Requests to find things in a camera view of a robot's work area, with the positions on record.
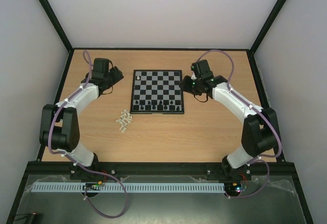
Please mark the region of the black grey chessboard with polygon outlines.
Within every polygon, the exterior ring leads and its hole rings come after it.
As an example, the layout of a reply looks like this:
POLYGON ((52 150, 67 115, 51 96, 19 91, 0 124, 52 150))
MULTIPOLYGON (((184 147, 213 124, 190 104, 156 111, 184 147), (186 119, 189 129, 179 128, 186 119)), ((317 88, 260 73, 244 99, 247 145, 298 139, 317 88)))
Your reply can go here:
POLYGON ((183 93, 180 88, 182 82, 181 70, 134 70, 131 94, 130 112, 132 114, 184 114, 183 93), (159 101, 162 100, 163 110, 158 110, 159 101), (180 111, 164 110, 164 100, 174 102, 181 101, 180 111), (138 101, 139 110, 133 110, 133 105, 138 101), (151 110, 145 110, 145 106, 151 102, 151 110))

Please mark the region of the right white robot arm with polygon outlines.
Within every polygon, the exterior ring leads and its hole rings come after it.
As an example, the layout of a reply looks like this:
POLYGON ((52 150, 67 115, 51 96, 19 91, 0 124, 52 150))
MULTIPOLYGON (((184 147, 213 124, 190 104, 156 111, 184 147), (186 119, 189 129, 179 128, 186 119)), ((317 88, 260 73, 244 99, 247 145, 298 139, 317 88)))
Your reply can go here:
POLYGON ((276 157, 282 152, 281 138, 276 112, 272 108, 262 108, 237 92, 230 80, 223 76, 214 76, 207 60, 192 63, 191 76, 185 76, 181 89, 193 96, 206 94, 223 104, 243 124, 241 145, 225 156, 221 171, 228 179, 240 174, 246 165, 267 157, 266 151, 277 148, 276 157))

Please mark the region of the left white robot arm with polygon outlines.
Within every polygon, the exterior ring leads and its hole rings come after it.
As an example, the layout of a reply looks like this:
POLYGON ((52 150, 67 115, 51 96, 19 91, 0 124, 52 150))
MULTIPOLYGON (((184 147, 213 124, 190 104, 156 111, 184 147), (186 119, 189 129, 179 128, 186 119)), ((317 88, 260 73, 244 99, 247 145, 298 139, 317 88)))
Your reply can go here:
POLYGON ((104 175, 98 156, 80 139, 78 115, 104 92, 124 78, 122 72, 106 58, 96 58, 78 88, 64 100, 42 109, 40 143, 51 154, 69 159, 74 167, 88 173, 104 175))

